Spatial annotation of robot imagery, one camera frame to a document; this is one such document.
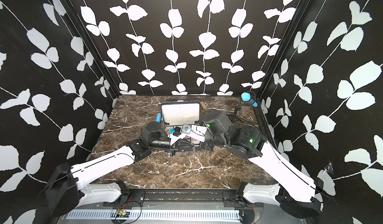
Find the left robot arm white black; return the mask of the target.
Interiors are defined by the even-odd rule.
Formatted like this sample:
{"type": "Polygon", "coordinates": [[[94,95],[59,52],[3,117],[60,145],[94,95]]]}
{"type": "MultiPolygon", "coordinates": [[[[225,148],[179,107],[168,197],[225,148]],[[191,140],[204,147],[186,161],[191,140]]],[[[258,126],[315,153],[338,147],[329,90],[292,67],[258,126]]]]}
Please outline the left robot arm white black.
{"type": "Polygon", "coordinates": [[[183,124],[171,130],[170,135],[162,130],[157,121],[143,128],[142,134],[120,149],[100,158],[70,166],[58,165],[42,191],[40,198],[53,217],[63,216],[78,206],[97,202],[115,202],[123,193],[123,184],[112,183],[106,187],[93,187],[91,182],[119,168],[137,163],[151,155],[151,149],[162,148],[174,151],[176,143],[186,146],[186,136],[204,137],[205,128],[183,124]]]}

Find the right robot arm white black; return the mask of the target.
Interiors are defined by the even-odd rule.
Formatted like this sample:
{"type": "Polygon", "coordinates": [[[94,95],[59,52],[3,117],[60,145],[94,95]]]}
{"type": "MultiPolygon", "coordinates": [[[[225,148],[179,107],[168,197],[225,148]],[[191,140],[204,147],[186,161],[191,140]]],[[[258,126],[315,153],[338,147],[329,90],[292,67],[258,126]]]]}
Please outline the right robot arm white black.
{"type": "Polygon", "coordinates": [[[238,127],[217,109],[209,112],[202,122],[207,129],[206,144],[224,147],[247,159],[277,182],[273,185],[242,184],[236,192],[240,202],[276,205],[300,219],[320,214],[321,202],[315,196],[323,190],[323,182],[314,181],[294,167],[258,128],[246,124],[238,127]]]}

